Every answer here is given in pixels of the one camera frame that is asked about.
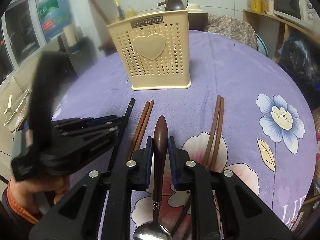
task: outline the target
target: microwave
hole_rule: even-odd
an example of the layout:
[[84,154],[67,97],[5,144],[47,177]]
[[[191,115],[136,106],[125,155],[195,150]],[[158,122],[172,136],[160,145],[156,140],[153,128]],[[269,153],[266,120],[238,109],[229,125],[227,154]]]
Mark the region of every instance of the microwave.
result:
[[309,0],[274,0],[273,13],[301,27],[313,30],[318,17]]

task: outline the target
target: silver ferrule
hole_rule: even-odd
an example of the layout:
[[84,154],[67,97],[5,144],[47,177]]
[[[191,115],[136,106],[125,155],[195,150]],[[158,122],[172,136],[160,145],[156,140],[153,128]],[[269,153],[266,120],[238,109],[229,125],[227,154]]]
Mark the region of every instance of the silver ferrule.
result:
[[160,210],[161,202],[153,202],[152,205],[153,209],[158,211]]

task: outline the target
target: spoon handle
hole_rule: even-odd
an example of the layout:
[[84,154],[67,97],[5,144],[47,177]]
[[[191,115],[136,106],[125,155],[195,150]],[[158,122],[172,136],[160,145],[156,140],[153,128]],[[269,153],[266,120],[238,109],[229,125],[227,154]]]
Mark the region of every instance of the spoon handle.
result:
[[152,201],[161,202],[164,164],[168,149],[168,127],[163,115],[159,117],[156,124],[153,143],[154,186]]

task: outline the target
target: black plastic bag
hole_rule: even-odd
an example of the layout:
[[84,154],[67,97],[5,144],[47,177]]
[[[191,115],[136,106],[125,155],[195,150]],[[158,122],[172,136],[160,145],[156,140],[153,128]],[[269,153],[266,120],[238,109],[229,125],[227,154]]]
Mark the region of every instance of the black plastic bag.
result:
[[320,48],[301,36],[284,43],[278,65],[301,90],[311,111],[320,106]]

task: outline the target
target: round table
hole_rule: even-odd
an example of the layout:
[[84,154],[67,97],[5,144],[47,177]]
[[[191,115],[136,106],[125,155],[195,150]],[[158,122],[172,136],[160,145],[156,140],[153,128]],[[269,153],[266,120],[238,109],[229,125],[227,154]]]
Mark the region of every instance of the round table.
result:
[[[314,122],[298,87],[278,65],[252,48],[198,31],[190,31],[190,75],[188,89],[133,91],[115,53],[101,58],[72,85],[54,118],[122,116],[130,98],[135,98],[118,153],[125,158],[145,102],[154,99],[141,148],[164,115],[176,146],[201,162],[216,98],[221,95],[225,111],[215,171],[232,170],[289,225],[305,199],[316,162]],[[110,153],[74,174],[71,184],[92,169],[106,171]],[[132,193],[131,234],[136,226],[152,220],[152,187]],[[160,222],[170,230],[190,193],[173,189],[168,158],[163,187]],[[176,239],[183,236],[190,217]]]

